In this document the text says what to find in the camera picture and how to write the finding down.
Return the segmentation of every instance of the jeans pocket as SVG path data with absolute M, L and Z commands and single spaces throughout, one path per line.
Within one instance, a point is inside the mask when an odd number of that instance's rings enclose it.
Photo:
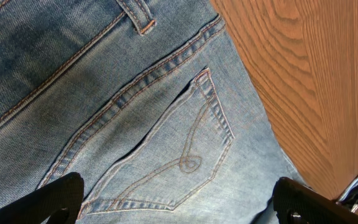
M 99 179 L 80 217 L 176 209 L 214 179 L 233 139 L 211 72 L 203 70 L 143 141 Z

